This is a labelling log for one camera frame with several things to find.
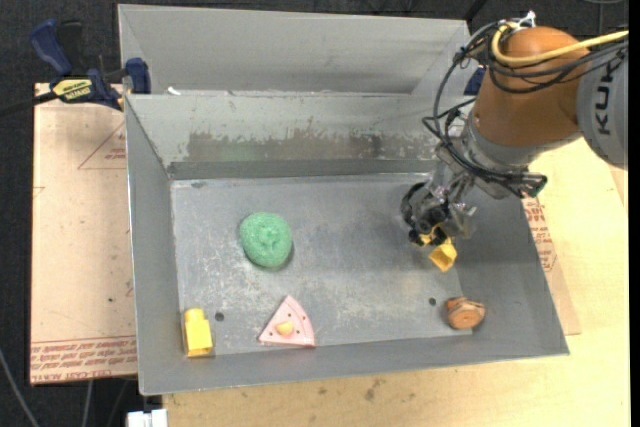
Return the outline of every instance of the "green sponge ball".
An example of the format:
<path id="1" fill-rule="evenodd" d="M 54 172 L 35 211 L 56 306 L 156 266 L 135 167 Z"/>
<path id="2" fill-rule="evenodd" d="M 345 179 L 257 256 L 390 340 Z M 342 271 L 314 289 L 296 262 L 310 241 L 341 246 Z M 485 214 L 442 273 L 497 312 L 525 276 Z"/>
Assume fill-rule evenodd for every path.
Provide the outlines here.
<path id="1" fill-rule="evenodd" d="M 277 214 L 257 212 L 240 225 L 240 242 L 247 258 L 262 267 L 280 267 L 291 253 L 293 241 L 287 222 Z"/>

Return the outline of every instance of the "triangular sponge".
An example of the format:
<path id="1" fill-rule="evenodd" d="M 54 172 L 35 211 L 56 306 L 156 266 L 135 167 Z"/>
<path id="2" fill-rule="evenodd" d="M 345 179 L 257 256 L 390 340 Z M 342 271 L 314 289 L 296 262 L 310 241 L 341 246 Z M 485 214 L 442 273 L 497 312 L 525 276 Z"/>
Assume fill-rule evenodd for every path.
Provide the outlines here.
<path id="1" fill-rule="evenodd" d="M 284 298 L 258 340 L 274 345 L 316 345 L 309 316 L 290 295 Z"/>

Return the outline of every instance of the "blue clamp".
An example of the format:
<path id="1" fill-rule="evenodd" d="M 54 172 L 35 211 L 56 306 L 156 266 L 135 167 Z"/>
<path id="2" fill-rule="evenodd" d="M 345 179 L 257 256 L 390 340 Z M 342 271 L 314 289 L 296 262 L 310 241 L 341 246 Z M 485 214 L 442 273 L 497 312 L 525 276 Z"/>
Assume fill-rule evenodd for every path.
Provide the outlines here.
<path id="1" fill-rule="evenodd" d="M 133 93 L 151 93 L 151 78 L 147 64 L 139 57 L 129 59 L 124 65 L 125 70 L 133 82 Z"/>
<path id="2" fill-rule="evenodd" d="M 56 37 L 56 21 L 53 18 L 42 22 L 29 34 L 31 46 L 40 59 L 53 66 L 60 76 L 71 73 L 73 66 L 62 50 Z"/>

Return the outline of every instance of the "wooden disc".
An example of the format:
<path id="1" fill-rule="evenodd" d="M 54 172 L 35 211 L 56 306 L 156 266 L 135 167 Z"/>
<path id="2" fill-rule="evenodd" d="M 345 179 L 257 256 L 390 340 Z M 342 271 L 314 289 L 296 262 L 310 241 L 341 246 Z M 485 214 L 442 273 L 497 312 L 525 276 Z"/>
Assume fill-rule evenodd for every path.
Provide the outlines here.
<path id="1" fill-rule="evenodd" d="M 483 304 L 464 299 L 449 310 L 447 320 L 453 329 L 471 329 L 480 324 L 484 316 Z"/>

